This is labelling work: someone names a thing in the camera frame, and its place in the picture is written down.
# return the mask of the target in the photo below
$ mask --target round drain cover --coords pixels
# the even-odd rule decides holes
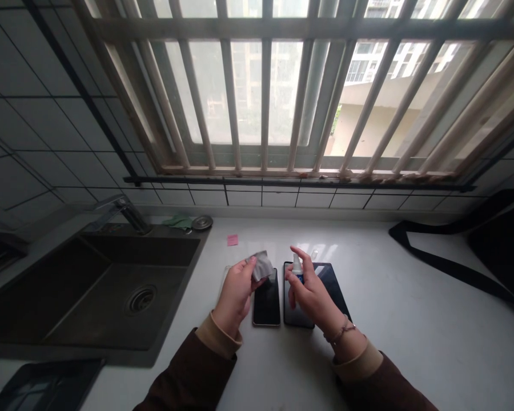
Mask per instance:
[[[153,285],[145,285],[136,289],[131,293],[124,306],[124,312],[127,315],[136,315],[145,311],[156,297],[156,287]]]
[[[192,229],[205,230],[213,225],[213,220],[209,216],[199,216],[192,221]]]

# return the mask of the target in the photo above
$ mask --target beige sweater cuff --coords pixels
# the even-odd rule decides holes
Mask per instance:
[[[344,364],[334,365],[333,369],[344,384],[349,384],[370,377],[382,362],[383,355],[367,340],[366,348],[360,355]]]
[[[196,336],[213,352],[230,360],[242,346],[242,335],[238,332],[236,339],[233,340],[217,326],[212,313],[213,311],[206,317],[200,328],[196,330]]]

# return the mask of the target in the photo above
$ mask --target phone screen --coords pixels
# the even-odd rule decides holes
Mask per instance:
[[[286,272],[286,268],[290,264],[291,262],[284,263],[284,273]],[[333,266],[330,263],[314,263],[314,271],[316,272],[318,278],[321,279],[322,283],[324,283],[324,285],[326,286],[326,290],[328,294],[331,296],[331,299],[333,300],[335,305],[341,310],[343,314],[346,314],[348,316],[349,320],[352,321],[350,313],[348,312],[347,304],[344,302],[343,294],[341,293],[341,288],[339,287],[339,283],[337,282],[335,271],[333,271]],[[291,309],[288,296],[290,288],[291,285],[287,281],[285,281],[284,323],[296,327],[314,328],[314,323],[303,312],[299,304],[295,305],[295,309]]]
[[[269,327],[280,326],[280,294],[278,293],[278,270],[255,290],[253,324]]]

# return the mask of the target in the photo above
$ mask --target tiled wall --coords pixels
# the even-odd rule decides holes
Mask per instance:
[[[67,0],[41,12],[140,175],[154,176]],[[136,204],[466,212],[514,187],[514,150],[471,193],[123,182],[127,170],[21,0],[0,0],[0,228],[17,229],[68,203],[124,192]]]

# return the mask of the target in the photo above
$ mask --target bracelet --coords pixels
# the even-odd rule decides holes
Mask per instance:
[[[339,332],[335,335],[335,337],[333,337],[332,339],[329,339],[326,337],[326,334],[324,333],[324,338],[326,339],[326,341],[333,346],[337,345],[337,343],[339,342],[339,340],[341,339],[341,337],[344,333],[346,333],[347,331],[356,329],[356,325],[354,325],[354,324],[352,324],[350,327],[347,327],[348,316],[345,314],[344,318],[345,318],[344,326],[341,327],[341,330],[339,330]]]

